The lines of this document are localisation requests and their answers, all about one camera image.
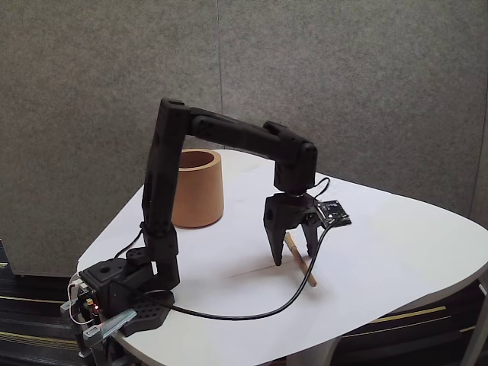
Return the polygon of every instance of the striped carpet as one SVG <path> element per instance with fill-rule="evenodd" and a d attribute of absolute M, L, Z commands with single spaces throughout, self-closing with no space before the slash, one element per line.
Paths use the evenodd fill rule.
<path fill-rule="evenodd" d="M 0 365 L 83 364 L 59 314 L 67 284 L 67 278 L 13 275 L 0 242 Z M 342 338 L 332 365 L 459 365 L 483 299 L 476 281 L 427 307 L 377 319 Z M 478 365 L 488 364 L 486 353 Z M 284 358 L 273 365 L 285 366 Z"/>

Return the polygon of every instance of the cork cup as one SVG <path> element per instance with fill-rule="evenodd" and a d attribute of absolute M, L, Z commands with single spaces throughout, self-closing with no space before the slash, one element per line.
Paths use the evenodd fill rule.
<path fill-rule="evenodd" d="M 173 224 L 184 228 L 197 228 L 215 223 L 222 215 L 220 154 L 207 149 L 184 149 L 181 152 L 173 204 Z"/>

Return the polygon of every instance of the gray wall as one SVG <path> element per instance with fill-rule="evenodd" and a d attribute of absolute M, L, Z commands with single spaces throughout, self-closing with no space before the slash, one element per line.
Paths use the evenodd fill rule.
<path fill-rule="evenodd" d="M 0 2 L 9 261 L 75 270 L 142 184 L 165 96 L 286 124 L 322 172 L 488 226 L 487 34 L 485 0 Z"/>
<path fill-rule="evenodd" d="M 488 102 L 486 104 L 483 147 L 480 152 L 480 165 L 470 218 L 488 228 Z"/>

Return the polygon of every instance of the black cable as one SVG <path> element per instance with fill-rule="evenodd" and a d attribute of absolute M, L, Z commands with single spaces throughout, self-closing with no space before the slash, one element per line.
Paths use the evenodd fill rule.
<path fill-rule="evenodd" d="M 123 253 L 125 253 L 127 250 L 130 249 L 131 246 L 133 246 L 137 240 L 139 240 L 141 234 L 143 233 L 143 230 L 141 229 L 139 231 L 139 233 L 137 234 L 136 238 L 132 241 L 131 244 L 129 244 L 128 246 L 126 246 L 125 248 L 121 249 L 115 256 L 114 256 L 114 259 L 120 257 Z"/>
<path fill-rule="evenodd" d="M 335 224 L 336 224 L 336 222 L 333 220 L 330 223 L 330 226 L 328 226 L 323 231 L 322 235 L 320 236 L 315 254 L 312 257 L 312 261 L 310 262 L 308 271 L 305 274 L 305 277 L 303 277 L 302 283 L 298 287 L 297 292 L 295 292 L 295 294 L 291 297 L 291 299 L 289 299 L 289 301 L 286 302 L 283 306 L 281 306 L 275 310 L 268 311 L 267 313 L 248 315 L 248 316 L 224 316 L 224 315 L 213 315 L 213 314 L 199 313 L 198 311 L 188 310 L 188 309 L 184 309 L 182 307 L 177 307 L 175 305 L 169 305 L 167 303 L 163 303 L 162 301 L 154 299 L 153 297 L 149 296 L 148 294 L 145 294 L 141 291 L 138 291 L 134 288 L 131 288 L 131 287 L 127 286 L 126 284 L 123 284 L 117 280 L 114 280 L 114 282 L 119 284 L 120 286 L 134 292 L 135 294 L 140 295 L 141 297 L 145 297 L 146 299 L 152 301 L 153 303 L 157 303 L 158 305 L 161 305 L 162 307 L 166 307 L 167 309 L 178 311 L 179 313 L 183 313 L 183 314 L 187 314 L 187 315 L 199 316 L 200 318 L 215 319 L 215 320 L 230 320 L 230 321 L 234 321 L 234 322 L 240 321 L 240 320 L 257 320 L 257 319 L 267 318 L 269 316 L 273 316 L 273 315 L 276 315 L 278 313 L 281 313 L 283 310 L 287 309 L 300 296 L 303 289 L 305 288 L 305 285 L 308 282 L 308 277 L 312 273 L 313 266 L 315 265 L 315 261 L 317 260 L 317 257 L 319 255 L 319 249 L 320 249 L 320 246 L 322 245 L 322 241 L 326 237 L 326 234 L 334 227 Z"/>
<path fill-rule="evenodd" d="M 323 182 L 323 181 L 327 181 L 326 186 L 325 186 L 325 187 L 323 188 L 323 190 L 321 190 L 321 191 L 320 191 L 318 194 L 316 194 L 315 196 L 313 196 L 313 198 L 317 198 L 317 197 L 319 197 L 319 196 L 320 196 L 320 195 L 321 195 L 323 192 L 327 191 L 327 188 L 328 188 L 328 187 L 329 187 L 329 185 L 330 185 L 330 178 L 329 178 L 329 177 L 322 178 L 322 179 L 320 180 L 320 182 L 319 182 L 319 183 L 317 183 L 316 185 L 314 185 L 313 187 L 314 187 L 314 188 L 315 188 L 315 187 L 318 187 L 319 185 L 321 185 L 321 184 L 322 184 L 322 182 Z"/>

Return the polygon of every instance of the wire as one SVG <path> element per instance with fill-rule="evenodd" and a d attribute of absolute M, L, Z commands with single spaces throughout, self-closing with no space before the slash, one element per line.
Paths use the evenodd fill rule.
<path fill-rule="evenodd" d="M 320 180 L 320 182 L 319 182 L 319 183 L 317 183 L 316 185 L 314 185 L 313 187 L 314 187 L 314 188 L 315 188 L 315 187 L 318 187 L 319 185 L 321 185 L 321 184 L 322 184 L 322 182 L 323 182 L 323 181 L 327 181 L 326 186 L 325 186 L 325 187 L 323 188 L 323 190 L 321 190 L 321 191 L 320 191 L 318 194 L 316 194 L 315 196 L 313 196 L 313 198 L 315 198 L 315 199 L 316 199 L 316 198 L 317 198 L 317 197 L 319 197 L 321 194 L 323 194 L 325 191 L 327 191 L 327 188 L 328 188 L 328 187 L 329 187 L 329 185 L 330 185 L 330 178 L 329 178 L 329 177 L 322 178 L 322 179 Z"/>
<path fill-rule="evenodd" d="M 79 326 L 84 326 L 85 324 L 88 324 L 88 323 L 91 323 L 93 321 L 93 319 L 90 319 L 88 322 L 83 322 L 83 323 L 80 323 L 79 321 L 75 320 L 75 318 L 73 318 L 73 315 L 71 313 L 71 287 L 75 286 L 74 284 L 69 284 L 68 285 L 68 303 L 69 303 L 69 317 L 71 318 L 71 320 L 78 324 Z"/>
<path fill-rule="evenodd" d="M 275 310 L 268 311 L 267 313 L 247 315 L 247 316 L 224 316 L 224 315 L 213 315 L 213 314 L 199 313 L 198 311 L 188 310 L 188 309 L 184 309 L 182 307 L 177 307 L 175 305 L 163 303 L 162 301 L 159 301 L 159 300 L 149 296 L 149 293 L 154 293 L 157 291 L 150 291 L 149 293 L 145 294 L 145 293 L 138 291 L 134 288 L 131 288 L 131 287 L 127 286 L 126 284 L 123 284 L 117 280 L 114 280 L 114 282 L 119 284 L 120 286 L 134 292 L 135 294 L 138 294 L 139 296 L 144 297 L 144 298 L 152 301 L 153 303 L 157 303 L 158 305 L 161 305 L 162 307 L 165 307 L 165 308 L 170 309 L 170 310 L 178 311 L 179 313 L 183 313 L 183 314 L 187 314 L 187 315 L 199 316 L 200 318 L 215 319 L 215 320 L 230 320 L 230 321 L 234 321 L 234 322 L 240 321 L 240 320 L 257 320 L 257 319 L 267 318 L 269 316 L 273 316 L 273 315 L 276 315 L 278 313 L 281 313 L 283 310 L 287 309 L 300 296 L 300 294 L 302 293 L 303 289 L 305 288 L 305 286 L 307 284 L 308 277 L 312 273 L 313 266 L 315 265 L 315 261 L 317 260 L 317 257 L 319 254 L 320 246 L 322 245 L 322 242 L 323 242 L 324 238 L 326 237 L 326 234 L 334 227 L 335 224 L 336 224 L 336 221 L 333 220 L 330 223 L 330 226 L 328 226 L 323 231 L 322 235 L 320 236 L 315 254 L 312 257 L 312 261 L 310 262 L 308 271 L 305 274 L 305 277 L 303 277 L 303 280 L 302 280 L 300 286 L 298 287 L 297 292 L 295 292 L 295 294 L 291 297 L 291 299 L 289 299 L 289 301 L 287 301 L 283 306 L 281 306 Z"/>
<path fill-rule="evenodd" d="M 131 246 L 133 246 L 137 240 L 139 240 L 140 238 L 140 235 L 143 233 L 143 230 L 139 230 L 139 233 L 137 234 L 136 238 L 128 245 L 126 246 L 125 248 L 122 248 L 115 256 L 114 256 L 114 259 L 120 257 L 122 254 L 124 254 L 127 250 L 130 249 Z"/>

